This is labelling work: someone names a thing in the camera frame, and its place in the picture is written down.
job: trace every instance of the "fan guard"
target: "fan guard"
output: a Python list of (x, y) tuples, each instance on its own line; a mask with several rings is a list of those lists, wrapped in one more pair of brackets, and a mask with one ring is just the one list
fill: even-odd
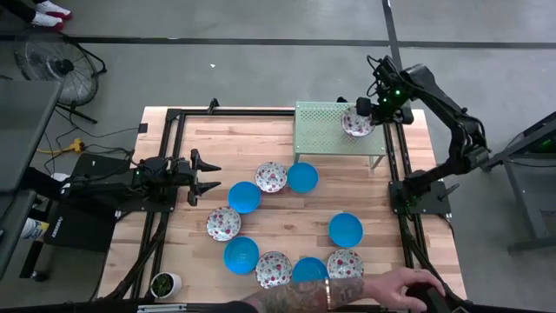
[(82, 106), (98, 92), (98, 74), (90, 52), (60, 32), (30, 28), (16, 38), (16, 64), (27, 80), (59, 81), (58, 103)]

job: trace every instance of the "concrete floor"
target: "concrete floor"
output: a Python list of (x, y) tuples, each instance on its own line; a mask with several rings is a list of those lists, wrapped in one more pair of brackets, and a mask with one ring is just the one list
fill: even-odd
[[(387, 39), (380, 0), (161, 0), (156, 6), (148, 0), (58, 2), (75, 12), (65, 30), (72, 35)], [(556, 42), (552, 16), (556, 3), (550, 0), (391, 0), (391, 4), (400, 40)], [(97, 22), (98, 16), (103, 16), (102, 23)], [(0, 31), (20, 27), (10, 15), (0, 17)], [(96, 134), (137, 126), (148, 105), (208, 105), (212, 97), (224, 106), (291, 106), (297, 100), (330, 101), (338, 96), (355, 99), (370, 82), (366, 54), (381, 57), (390, 52), (388, 47), (84, 46), (109, 68), (95, 100), (83, 108), (100, 123), (91, 126), (76, 120)], [(0, 43), (0, 74), (21, 79), (11, 49), (11, 43)], [(554, 111), (554, 52), (403, 49), (400, 53), (406, 66), (426, 64), (439, 86), (483, 121), (490, 148), (499, 151), (515, 134)], [(434, 153), (442, 162), (449, 133), (430, 112), (427, 118)], [(47, 133), (52, 138), (69, 129), (54, 115)], [(133, 147), (136, 138), (131, 132), (102, 140), (79, 136), (86, 143), (126, 149)], [(42, 168), (46, 158), (37, 155), (33, 164)], [(71, 172), (75, 161), (73, 156), (60, 158), (56, 171)], [(450, 200), (468, 298), (555, 311), (556, 250), (517, 256), (506, 252), (509, 243), (528, 234), (503, 169), (490, 174), (476, 170), (446, 181), (461, 184)], [(103, 254), (51, 249), (41, 265), (51, 270), (51, 279), (34, 283), (17, 279), (26, 249), (26, 243), (20, 244), (9, 276), (0, 282), (0, 306), (90, 298)], [(22, 293), (23, 288), (29, 291)]]

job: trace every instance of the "wooden tabletop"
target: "wooden tabletop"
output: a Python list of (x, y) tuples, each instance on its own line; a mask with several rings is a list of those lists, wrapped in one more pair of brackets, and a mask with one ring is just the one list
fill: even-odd
[[(142, 123), (148, 123), (149, 130), (137, 137), (136, 161), (158, 155), (166, 109), (145, 108)], [(435, 161), (423, 110), (414, 110), (414, 117), (415, 122), (405, 127), (412, 168), (430, 169)], [(207, 235), (206, 221), (211, 210), (228, 205), (228, 191), (235, 183), (254, 181), (261, 163), (292, 165), (293, 122), (293, 117), (187, 117), (182, 156), (189, 158), (189, 151), (198, 149), (204, 161), (222, 167), (221, 171), (200, 173), (200, 181), (220, 181), (222, 185), (203, 195), (196, 207), (186, 202), (187, 188), (179, 193), (169, 219), (161, 266), (162, 271), (182, 278), (183, 288), (171, 302), (221, 303), (242, 299), (261, 289), (255, 274), (238, 276), (226, 269), (222, 260), (226, 243)], [(169, 142), (171, 155), (173, 136)], [(242, 215), (240, 235), (253, 238), (261, 254), (280, 251), (293, 265), (304, 256), (326, 263), (338, 249), (328, 238), (328, 222), (340, 212), (351, 212), (360, 218), (365, 230), (363, 240), (353, 248), (364, 261), (365, 275), (403, 266), (400, 229), (387, 195), (391, 179), (387, 159), (382, 160), (374, 174), (365, 156), (301, 156), (301, 161), (318, 169), (320, 181), (316, 189), (306, 195), (288, 188), (263, 195), (256, 211)], [(450, 229), (437, 216), (422, 219), (432, 264), (454, 292), (466, 298)], [(137, 259), (144, 220), (145, 214), (136, 212), (117, 224), (98, 296), (110, 293)], [(150, 261), (145, 269), (142, 294), (148, 289)]]

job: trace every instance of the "wrist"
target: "wrist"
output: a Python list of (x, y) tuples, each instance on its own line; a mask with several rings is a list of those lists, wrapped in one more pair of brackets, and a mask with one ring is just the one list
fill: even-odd
[(376, 279), (365, 277), (363, 278), (364, 287), (363, 287), (363, 295), (365, 298), (374, 299), (374, 296), (377, 295), (378, 287), (376, 283)]

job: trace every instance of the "sneaker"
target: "sneaker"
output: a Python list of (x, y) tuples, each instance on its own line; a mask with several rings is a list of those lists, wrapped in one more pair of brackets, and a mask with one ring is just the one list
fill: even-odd
[(66, 10), (62, 7), (59, 7), (55, 4), (53, 4), (50, 1), (44, 1), (41, 3), (37, 3), (35, 6), (35, 10), (37, 12), (49, 15), (51, 17), (60, 17), (64, 20), (68, 20), (70, 18), (72, 18), (72, 14), (71, 11)]
[(37, 12), (35, 18), (31, 21), (33, 25), (48, 27), (53, 30), (62, 30), (63, 20), (60, 17), (51, 17), (46, 14)]

